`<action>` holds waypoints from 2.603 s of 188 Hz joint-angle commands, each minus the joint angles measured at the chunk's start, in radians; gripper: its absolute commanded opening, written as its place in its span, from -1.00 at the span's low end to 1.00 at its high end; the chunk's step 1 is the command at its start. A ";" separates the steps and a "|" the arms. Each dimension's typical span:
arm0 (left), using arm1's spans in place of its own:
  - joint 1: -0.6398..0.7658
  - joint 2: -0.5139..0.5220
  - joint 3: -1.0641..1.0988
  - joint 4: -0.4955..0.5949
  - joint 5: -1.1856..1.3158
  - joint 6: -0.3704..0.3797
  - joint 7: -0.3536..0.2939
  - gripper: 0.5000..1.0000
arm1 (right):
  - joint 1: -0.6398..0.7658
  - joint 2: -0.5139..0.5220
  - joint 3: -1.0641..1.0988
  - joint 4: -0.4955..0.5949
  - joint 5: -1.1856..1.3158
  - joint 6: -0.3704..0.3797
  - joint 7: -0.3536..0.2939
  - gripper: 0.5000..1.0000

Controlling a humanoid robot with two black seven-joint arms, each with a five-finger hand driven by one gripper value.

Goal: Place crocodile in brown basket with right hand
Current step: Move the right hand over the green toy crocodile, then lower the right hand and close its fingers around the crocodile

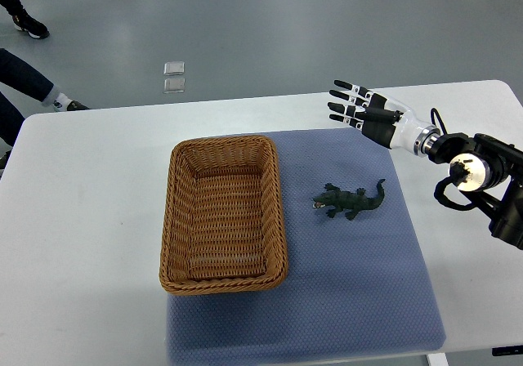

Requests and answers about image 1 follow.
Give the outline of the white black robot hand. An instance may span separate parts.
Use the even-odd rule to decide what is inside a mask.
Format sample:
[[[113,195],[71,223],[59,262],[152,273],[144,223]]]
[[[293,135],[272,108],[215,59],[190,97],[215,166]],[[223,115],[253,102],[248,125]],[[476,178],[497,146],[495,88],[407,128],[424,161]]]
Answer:
[[[358,130],[371,141],[389,150],[402,148],[424,156],[442,135],[440,129],[417,118],[404,103],[368,88],[336,80],[329,94],[329,118]]]

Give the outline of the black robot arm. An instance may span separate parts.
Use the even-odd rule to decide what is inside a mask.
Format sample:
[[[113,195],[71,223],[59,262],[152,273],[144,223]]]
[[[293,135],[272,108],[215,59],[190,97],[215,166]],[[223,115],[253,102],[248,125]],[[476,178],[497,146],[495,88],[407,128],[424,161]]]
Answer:
[[[422,152],[449,175],[436,184],[434,198],[455,211],[481,210],[491,235],[522,249],[522,152],[486,134],[429,137]]]

